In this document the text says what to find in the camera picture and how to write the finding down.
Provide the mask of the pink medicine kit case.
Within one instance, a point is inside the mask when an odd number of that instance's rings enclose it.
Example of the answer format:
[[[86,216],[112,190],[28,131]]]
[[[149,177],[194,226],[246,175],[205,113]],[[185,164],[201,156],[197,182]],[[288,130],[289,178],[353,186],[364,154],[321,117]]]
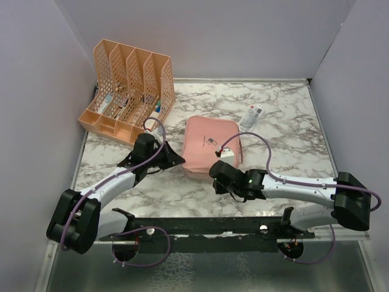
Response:
[[[186,123],[182,168],[187,177],[210,181],[208,173],[218,161],[215,152],[233,135],[239,133],[232,120],[204,116],[191,116]]]

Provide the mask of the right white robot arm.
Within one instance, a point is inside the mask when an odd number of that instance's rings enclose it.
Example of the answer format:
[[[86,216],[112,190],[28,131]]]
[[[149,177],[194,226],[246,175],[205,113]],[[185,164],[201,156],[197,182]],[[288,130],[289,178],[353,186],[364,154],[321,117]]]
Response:
[[[309,202],[309,206],[284,212],[285,219],[280,221],[279,230],[287,238],[329,224],[354,231],[370,228],[373,193],[349,173],[340,172],[336,178],[326,179],[287,177],[258,169],[242,172],[218,161],[209,175],[217,194],[230,193],[245,201],[283,198]]]

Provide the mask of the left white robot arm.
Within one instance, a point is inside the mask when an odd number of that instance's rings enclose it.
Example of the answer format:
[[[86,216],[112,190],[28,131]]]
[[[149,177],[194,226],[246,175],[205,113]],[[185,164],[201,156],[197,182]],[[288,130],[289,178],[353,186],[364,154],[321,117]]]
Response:
[[[166,170],[185,163],[162,138],[155,134],[138,135],[133,150],[118,163],[114,171],[99,182],[81,190],[65,190],[49,222],[46,237],[65,250],[79,254],[88,251],[96,239],[115,233],[121,240],[133,236],[134,225],[120,212],[108,216],[114,220],[102,220],[100,212],[121,193],[132,189],[147,175],[148,170]]]

